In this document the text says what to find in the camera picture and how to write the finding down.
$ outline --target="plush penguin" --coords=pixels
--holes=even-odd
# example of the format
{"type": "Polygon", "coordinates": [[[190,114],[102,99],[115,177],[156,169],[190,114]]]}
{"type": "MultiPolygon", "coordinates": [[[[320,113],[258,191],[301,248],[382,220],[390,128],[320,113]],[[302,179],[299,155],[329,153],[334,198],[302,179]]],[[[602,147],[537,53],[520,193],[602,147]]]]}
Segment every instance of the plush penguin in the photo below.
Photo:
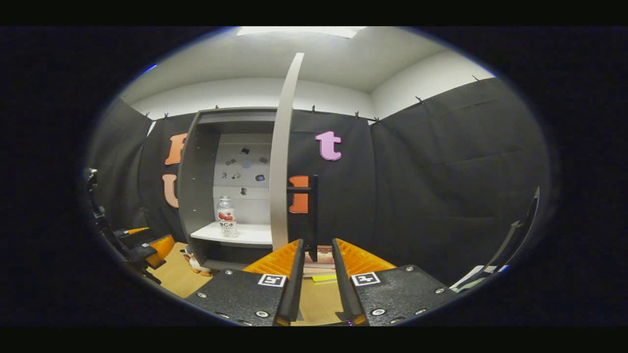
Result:
{"type": "Polygon", "coordinates": [[[198,263],[196,257],[190,249],[190,246],[186,246],[185,250],[181,250],[181,252],[183,253],[183,258],[185,261],[188,261],[190,269],[192,269],[194,273],[200,273],[201,276],[212,277],[211,269],[203,267],[198,263]]]}

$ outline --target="plastic bottle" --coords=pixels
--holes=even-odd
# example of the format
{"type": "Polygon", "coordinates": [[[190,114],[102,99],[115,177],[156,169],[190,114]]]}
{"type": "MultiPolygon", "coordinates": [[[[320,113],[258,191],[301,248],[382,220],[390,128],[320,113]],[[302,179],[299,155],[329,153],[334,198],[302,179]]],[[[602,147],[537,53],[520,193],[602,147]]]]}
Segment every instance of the plastic bottle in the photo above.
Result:
{"type": "Polygon", "coordinates": [[[231,203],[229,196],[221,196],[218,206],[216,207],[218,212],[218,220],[220,223],[220,231],[222,235],[227,238],[237,237],[236,229],[236,210],[231,203]]]}

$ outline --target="white wall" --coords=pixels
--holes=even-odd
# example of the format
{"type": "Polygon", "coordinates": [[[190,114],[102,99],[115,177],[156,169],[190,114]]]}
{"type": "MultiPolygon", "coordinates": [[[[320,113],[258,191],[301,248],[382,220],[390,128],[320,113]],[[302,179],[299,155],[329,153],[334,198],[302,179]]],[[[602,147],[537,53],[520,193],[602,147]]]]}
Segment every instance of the white wall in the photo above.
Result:
{"type": "Polygon", "coordinates": [[[495,77],[471,60],[449,50],[434,54],[397,73],[371,93],[376,116],[395,112],[455,87],[495,77]]]}
{"type": "MultiPolygon", "coordinates": [[[[150,112],[149,118],[161,119],[188,114],[204,109],[228,107],[276,107],[284,79],[232,79],[179,87],[153,95],[131,104],[142,114],[150,112]]],[[[374,117],[375,110],[369,94],[317,82],[298,81],[294,109],[334,112],[374,117]]]]}

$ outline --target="orange letter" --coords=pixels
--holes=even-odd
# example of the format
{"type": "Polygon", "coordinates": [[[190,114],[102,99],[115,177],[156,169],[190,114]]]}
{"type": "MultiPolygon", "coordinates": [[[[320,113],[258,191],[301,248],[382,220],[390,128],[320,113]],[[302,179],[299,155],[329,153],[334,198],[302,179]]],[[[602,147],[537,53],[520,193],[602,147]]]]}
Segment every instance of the orange letter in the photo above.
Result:
{"type": "Polygon", "coordinates": [[[183,151],[183,141],[188,134],[174,135],[170,138],[170,155],[166,159],[166,164],[177,164],[181,162],[181,151],[183,151]]]}
{"type": "Polygon", "coordinates": [[[161,178],[163,179],[163,194],[166,197],[166,202],[168,202],[168,205],[178,209],[179,200],[175,196],[176,175],[164,174],[161,178]]]}
{"type": "MultiPolygon", "coordinates": [[[[296,188],[306,188],[309,182],[308,176],[293,176],[288,181],[296,188]]],[[[288,208],[292,214],[306,214],[308,213],[308,194],[306,193],[294,193],[292,194],[292,206],[288,208]]]]}

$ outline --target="white ceiling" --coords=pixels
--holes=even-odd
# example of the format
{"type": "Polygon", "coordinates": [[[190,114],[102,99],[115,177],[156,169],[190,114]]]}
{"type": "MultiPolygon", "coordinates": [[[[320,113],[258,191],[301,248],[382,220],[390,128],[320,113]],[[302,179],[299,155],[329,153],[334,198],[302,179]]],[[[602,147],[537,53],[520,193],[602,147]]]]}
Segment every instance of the white ceiling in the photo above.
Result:
{"type": "Polygon", "coordinates": [[[128,104],[177,87],[225,79],[284,78],[295,53],[305,53],[300,80],[370,94],[412,64],[446,48],[396,27],[367,27],[353,38],[319,33],[259,33],[239,28],[194,43],[157,63],[121,96],[128,104]]]}

